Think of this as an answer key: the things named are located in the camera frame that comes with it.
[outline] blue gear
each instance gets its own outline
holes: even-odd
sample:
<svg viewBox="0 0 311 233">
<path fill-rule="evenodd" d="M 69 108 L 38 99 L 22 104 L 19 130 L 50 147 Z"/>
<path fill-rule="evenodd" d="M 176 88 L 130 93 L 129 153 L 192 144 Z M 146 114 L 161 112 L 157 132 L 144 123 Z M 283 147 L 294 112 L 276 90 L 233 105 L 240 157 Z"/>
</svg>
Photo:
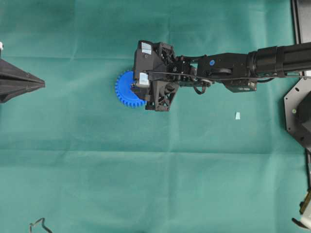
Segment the blue gear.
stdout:
<svg viewBox="0 0 311 233">
<path fill-rule="evenodd" d="M 132 92 L 131 84 L 134 83 L 133 75 L 134 73 L 132 71 L 127 71 L 120 75 L 115 84 L 115 91 L 121 103 L 136 108 L 145 105 L 146 101 L 141 100 Z"/>
</svg>

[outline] robotic arm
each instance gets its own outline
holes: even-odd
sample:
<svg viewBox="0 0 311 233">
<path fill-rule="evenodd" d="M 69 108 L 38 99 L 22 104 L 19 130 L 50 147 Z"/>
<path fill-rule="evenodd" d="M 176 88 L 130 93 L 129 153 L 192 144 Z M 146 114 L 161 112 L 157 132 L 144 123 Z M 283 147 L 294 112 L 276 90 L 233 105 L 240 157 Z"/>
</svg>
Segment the robotic arm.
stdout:
<svg viewBox="0 0 311 233">
<path fill-rule="evenodd" d="M 256 91 L 258 83 L 309 69 L 311 43 L 269 47 L 248 54 L 186 57 L 176 56 L 171 45 L 141 40 L 135 52 L 131 89 L 147 101 L 146 110 L 169 111 L 182 86 L 193 87 L 199 95 L 215 82 L 232 92 L 249 92 Z"/>
</svg>

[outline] green tabletop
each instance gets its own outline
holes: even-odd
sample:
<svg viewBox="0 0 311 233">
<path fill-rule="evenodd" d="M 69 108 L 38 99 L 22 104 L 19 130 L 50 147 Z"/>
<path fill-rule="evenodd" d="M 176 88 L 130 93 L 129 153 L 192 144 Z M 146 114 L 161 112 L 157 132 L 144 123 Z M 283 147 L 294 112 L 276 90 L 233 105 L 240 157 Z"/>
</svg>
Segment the green tabletop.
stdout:
<svg viewBox="0 0 311 233">
<path fill-rule="evenodd" d="M 291 45 L 290 1 L 1 0 L 3 59 L 46 81 L 0 106 L 1 232 L 40 217 L 53 233 L 303 232 L 283 106 L 297 80 L 131 109 L 114 83 L 142 39 L 188 56 Z"/>
</svg>

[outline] white label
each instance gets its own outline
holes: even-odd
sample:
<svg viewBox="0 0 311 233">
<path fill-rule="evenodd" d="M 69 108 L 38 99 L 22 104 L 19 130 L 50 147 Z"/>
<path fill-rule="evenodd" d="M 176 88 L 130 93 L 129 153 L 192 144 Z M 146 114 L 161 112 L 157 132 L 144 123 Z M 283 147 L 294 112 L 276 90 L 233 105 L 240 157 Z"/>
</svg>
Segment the white label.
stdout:
<svg viewBox="0 0 311 233">
<path fill-rule="evenodd" d="M 240 120 L 241 119 L 241 114 L 239 112 L 235 113 L 235 119 Z"/>
<path fill-rule="evenodd" d="M 151 54 L 151 45 L 142 42 L 141 43 L 141 51 L 147 54 Z"/>
<path fill-rule="evenodd" d="M 139 84 L 149 86 L 148 74 L 139 73 Z"/>
</svg>

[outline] metal bracket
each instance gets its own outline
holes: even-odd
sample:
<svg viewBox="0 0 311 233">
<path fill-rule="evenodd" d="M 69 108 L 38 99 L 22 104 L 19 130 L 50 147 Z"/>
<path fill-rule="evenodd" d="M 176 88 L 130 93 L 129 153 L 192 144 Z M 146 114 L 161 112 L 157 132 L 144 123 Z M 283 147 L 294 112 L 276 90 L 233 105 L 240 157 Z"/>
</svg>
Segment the metal bracket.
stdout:
<svg viewBox="0 0 311 233">
<path fill-rule="evenodd" d="M 297 142 L 311 151 L 311 133 L 296 119 L 299 103 L 311 92 L 311 79 L 301 79 L 284 97 L 286 129 Z"/>
</svg>

